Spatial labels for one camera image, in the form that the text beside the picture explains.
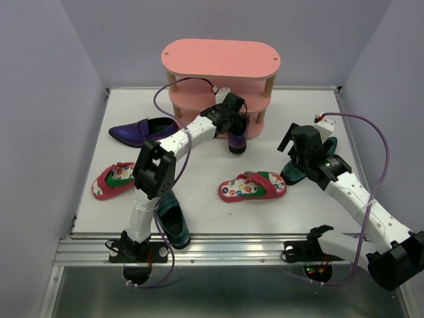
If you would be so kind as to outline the purple loafer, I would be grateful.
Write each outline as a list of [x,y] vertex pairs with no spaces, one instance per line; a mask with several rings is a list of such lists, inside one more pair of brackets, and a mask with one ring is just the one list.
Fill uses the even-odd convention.
[[126,146],[140,148],[146,140],[161,140],[178,132],[179,129],[172,118],[158,117],[111,127],[109,135]]
[[247,130],[249,117],[241,116],[231,126],[227,133],[228,147],[233,154],[242,154],[247,147]]

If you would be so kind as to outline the green loafer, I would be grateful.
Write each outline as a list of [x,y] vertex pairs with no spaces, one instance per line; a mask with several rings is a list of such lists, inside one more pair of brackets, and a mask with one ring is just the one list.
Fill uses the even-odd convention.
[[[337,149],[338,140],[337,137],[334,136],[329,137],[329,140],[333,144],[332,147],[330,147],[330,149],[327,151],[327,155],[332,155]],[[285,164],[282,171],[280,172],[280,176],[284,179],[287,186],[294,186],[306,177],[305,174],[293,166],[292,161],[289,161],[287,164]]]
[[173,248],[181,250],[190,244],[191,235],[186,218],[173,191],[159,200],[156,217]]

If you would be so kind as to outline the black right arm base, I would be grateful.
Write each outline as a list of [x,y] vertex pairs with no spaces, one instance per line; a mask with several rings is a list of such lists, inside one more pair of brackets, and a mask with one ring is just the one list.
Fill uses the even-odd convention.
[[289,264],[306,262],[306,265],[303,266],[306,278],[312,280],[312,282],[328,283],[333,275],[331,262],[341,261],[342,259],[324,253],[319,246],[318,238],[333,229],[329,225],[321,225],[312,228],[305,240],[286,241],[280,258]]

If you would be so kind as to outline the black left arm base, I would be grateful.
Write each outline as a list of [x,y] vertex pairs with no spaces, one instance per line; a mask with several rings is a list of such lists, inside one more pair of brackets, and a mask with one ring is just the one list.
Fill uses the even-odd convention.
[[[175,256],[168,241],[151,242],[150,237],[142,242],[129,238],[123,231],[119,239],[110,239],[105,243],[109,251],[108,262],[123,266],[122,275],[127,286],[136,289],[158,288],[171,275],[175,266]],[[160,280],[151,280],[154,264],[166,264],[171,255],[171,268]]]

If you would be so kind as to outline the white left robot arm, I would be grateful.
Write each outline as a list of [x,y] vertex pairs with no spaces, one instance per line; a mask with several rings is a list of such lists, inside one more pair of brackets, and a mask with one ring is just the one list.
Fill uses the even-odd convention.
[[188,159],[196,146],[229,133],[240,119],[245,100],[234,93],[204,109],[186,127],[158,141],[147,140],[138,155],[134,170],[135,200],[128,225],[121,233],[119,251],[134,261],[147,255],[151,223],[159,200],[178,180],[176,165]]

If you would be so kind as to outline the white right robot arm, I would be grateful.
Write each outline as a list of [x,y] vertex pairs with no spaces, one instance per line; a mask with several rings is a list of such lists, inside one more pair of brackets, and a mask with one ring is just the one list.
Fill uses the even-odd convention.
[[320,261],[326,255],[366,270],[384,290],[393,291],[423,271],[423,232],[413,232],[397,221],[374,195],[367,192],[352,168],[337,154],[327,152],[317,127],[292,123],[278,151],[289,142],[292,164],[337,201],[362,227],[357,238],[330,225],[310,230],[304,240],[285,244],[282,260],[288,263]]

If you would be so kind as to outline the pink three-tier shoe shelf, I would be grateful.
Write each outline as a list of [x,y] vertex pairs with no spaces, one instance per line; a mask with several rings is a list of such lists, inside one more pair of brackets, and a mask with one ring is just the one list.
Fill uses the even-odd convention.
[[174,115],[189,124],[204,109],[215,105],[222,87],[242,97],[250,117],[249,139],[263,129],[281,58],[272,46],[256,41],[183,38],[163,49],[161,60]]

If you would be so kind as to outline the red flip-flop centre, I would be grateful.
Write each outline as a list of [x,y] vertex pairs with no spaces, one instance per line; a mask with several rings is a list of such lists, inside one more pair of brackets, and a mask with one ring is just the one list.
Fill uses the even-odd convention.
[[218,195],[226,203],[258,199],[277,199],[286,194],[283,177],[273,172],[245,172],[223,182]]

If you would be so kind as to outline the red flip-flop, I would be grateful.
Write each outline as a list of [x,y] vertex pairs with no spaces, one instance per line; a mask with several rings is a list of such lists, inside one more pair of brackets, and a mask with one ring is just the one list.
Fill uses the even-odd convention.
[[258,199],[277,199],[286,194],[283,177],[273,172],[245,172],[223,182],[218,195],[226,203]]
[[134,188],[134,162],[117,162],[98,176],[91,186],[96,200],[112,199]]

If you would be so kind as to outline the red flip-flop left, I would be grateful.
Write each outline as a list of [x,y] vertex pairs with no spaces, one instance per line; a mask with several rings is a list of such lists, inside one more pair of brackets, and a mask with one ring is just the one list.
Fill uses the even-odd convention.
[[91,186],[96,200],[112,199],[134,188],[134,162],[117,162],[98,176]]

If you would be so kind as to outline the aluminium front rail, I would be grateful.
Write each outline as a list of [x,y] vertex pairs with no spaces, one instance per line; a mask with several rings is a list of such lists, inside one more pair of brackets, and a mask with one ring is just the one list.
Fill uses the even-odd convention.
[[[190,245],[175,250],[175,266],[286,265],[281,253],[289,241],[305,235],[192,235]],[[66,239],[58,244],[55,266],[120,266],[111,262],[105,238]]]

